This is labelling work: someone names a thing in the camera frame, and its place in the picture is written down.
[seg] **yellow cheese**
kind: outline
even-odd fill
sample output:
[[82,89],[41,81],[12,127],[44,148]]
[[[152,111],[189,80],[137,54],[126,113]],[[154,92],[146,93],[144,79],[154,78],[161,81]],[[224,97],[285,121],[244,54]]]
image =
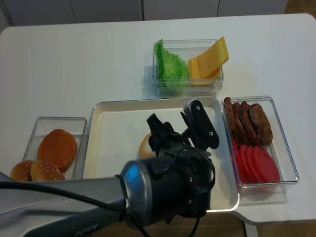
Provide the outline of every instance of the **yellow cheese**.
[[188,61],[188,68],[189,68],[189,75],[190,75],[190,79],[192,79],[192,72],[191,72],[191,59]]
[[193,80],[200,79],[197,58],[191,58],[189,62],[190,62],[191,74],[192,74],[191,79]]
[[198,60],[197,58],[191,58],[189,60],[189,68],[190,68],[190,79],[196,82],[192,82],[192,85],[195,86],[202,86],[202,85],[208,85],[209,83],[205,82],[197,82],[201,80],[201,77],[199,76],[199,69],[198,69]]
[[199,74],[202,79],[213,78],[219,73],[219,68],[229,60],[229,54],[224,37],[221,37],[206,52],[197,57]]

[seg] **bottom bun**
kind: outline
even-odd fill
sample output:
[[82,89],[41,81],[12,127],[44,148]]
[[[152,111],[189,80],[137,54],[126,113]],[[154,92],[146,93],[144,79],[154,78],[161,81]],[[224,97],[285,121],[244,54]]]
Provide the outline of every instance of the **bottom bun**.
[[139,147],[139,154],[141,159],[153,158],[156,156],[156,153],[153,152],[152,148],[149,145],[149,138],[152,134],[149,133],[143,140],[142,144]]
[[11,171],[10,178],[16,182],[31,181],[31,167],[35,163],[32,160],[26,160],[18,163]]
[[31,168],[32,181],[56,181],[65,180],[64,175],[57,166],[45,160],[35,162]]

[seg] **clear plastic container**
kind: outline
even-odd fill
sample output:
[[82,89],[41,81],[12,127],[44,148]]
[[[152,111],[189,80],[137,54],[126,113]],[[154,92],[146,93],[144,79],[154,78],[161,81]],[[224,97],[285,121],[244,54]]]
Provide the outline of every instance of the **clear plastic container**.
[[75,137],[78,148],[77,154],[72,165],[64,175],[68,180],[81,179],[83,177],[85,152],[89,135],[85,118],[39,117],[35,122],[23,161],[37,161],[38,149],[42,140],[55,129],[63,129]]
[[240,174],[237,169],[235,153],[233,150],[233,138],[230,135],[229,124],[227,121],[226,108],[224,101],[222,101],[225,130],[230,145],[230,152],[239,193],[242,195],[253,195],[258,193],[284,194],[286,190],[291,187],[291,185],[296,184],[299,181],[299,175],[297,173],[272,98],[270,96],[240,97],[231,98],[231,101],[232,104],[235,102],[239,102],[241,104],[242,101],[246,101],[249,105],[258,103],[262,106],[263,111],[270,122],[271,131],[273,134],[272,143],[268,146],[263,146],[262,148],[264,148],[273,158],[280,175],[280,182],[274,183],[243,183],[241,181]]
[[[169,52],[178,55],[186,63],[196,56],[207,51],[216,39],[201,40],[164,40],[163,47]],[[220,77],[214,79],[160,79],[158,78],[158,64],[156,54],[153,56],[153,87],[154,92],[160,97],[180,96],[215,96],[222,89],[224,80],[223,69],[220,69]]]

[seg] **wire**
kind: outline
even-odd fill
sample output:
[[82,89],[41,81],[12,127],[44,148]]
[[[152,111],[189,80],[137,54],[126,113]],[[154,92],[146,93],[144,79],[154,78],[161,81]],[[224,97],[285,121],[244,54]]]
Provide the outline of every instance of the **wire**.
[[138,228],[138,230],[143,234],[143,236],[145,237],[150,237],[150,235],[145,231],[145,229],[142,227],[142,225],[140,224],[140,222],[138,221],[134,211],[131,211],[131,216],[134,220],[134,223],[136,225],[136,227]]
[[83,195],[75,194],[68,192],[66,190],[57,189],[53,187],[38,185],[38,184],[29,184],[29,183],[17,183],[17,182],[0,182],[0,189],[19,189],[19,190],[31,190],[36,192],[55,194],[67,198],[72,198],[78,201],[83,201],[98,207],[102,207],[111,211],[125,211],[124,206],[118,206],[113,204],[106,204],[104,202],[89,198]]
[[194,228],[193,228],[193,230],[192,230],[191,234],[189,235],[189,237],[193,237],[193,236],[194,236],[194,234],[196,233],[197,228],[198,228],[199,219],[200,219],[200,218],[199,218],[199,217],[197,217],[197,221],[196,221],[196,223],[195,223],[195,225],[194,225]]
[[180,156],[180,153],[183,152],[184,150],[189,149],[189,150],[193,150],[196,153],[198,153],[203,159],[205,159],[208,163],[208,165],[211,167],[211,170],[213,172],[213,179],[211,180],[211,182],[207,185],[207,186],[197,186],[195,187],[195,189],[199,192],[199,193],[205,193],[210,191],[215,184],[215,167],[212,163],[211,160],[209,160],[207,157],[205,157],[198,149],[196,149],[195,147],[182,147],[180,148],[180,150],[178,151],[177,155],[173,158],[173,160],[170,162],[170,165],[167,168],[164,168],[164,172],[166,172],[168,169],[170,169],[170,167],[174,164],[174,162],[176,161],[176,159]]

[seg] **red tomato slice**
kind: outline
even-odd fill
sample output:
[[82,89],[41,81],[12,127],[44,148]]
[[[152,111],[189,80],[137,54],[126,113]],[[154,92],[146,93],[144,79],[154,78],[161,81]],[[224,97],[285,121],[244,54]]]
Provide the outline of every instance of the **red tomato slice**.
[[253,149],[253,166],[263,182],[280,182],[280,174],[276,163],[269,153],[261,148]]
[[249,169],[249,173],[252,177],[252,180],[254,183],[262,183],[262,178],[258,175],[256,169],[253,166],[253,161],[252,161],[252,157],[253,157],[253,147],[250,146],[248,147],[247,151],[246,151],[246,165],[248,166]]
[[241,161],[241,166],[242,166],[242,170],[243,173],[245,175],[246,181],[247,183],[253,183],[249,168],[247,166],[247,157],[246,157],[246,151],[247,151],[248,147],[244,144],[239,148],[239,157],[240,157],[240,161]]
[[236,158],[236,163],[237,163],[237,169],[238,169],[238,173],[239,173],[239,177],[242,183],[246,183],[246,177],[245,174],[243,173],[242,170],[242,165],[241,165],[241,160],[240,160],[240,156],[239,156],[239,151],[236,145],[236,142],[233,141],[233,148],[234,148],[234,153],[235,153],[235,158]]

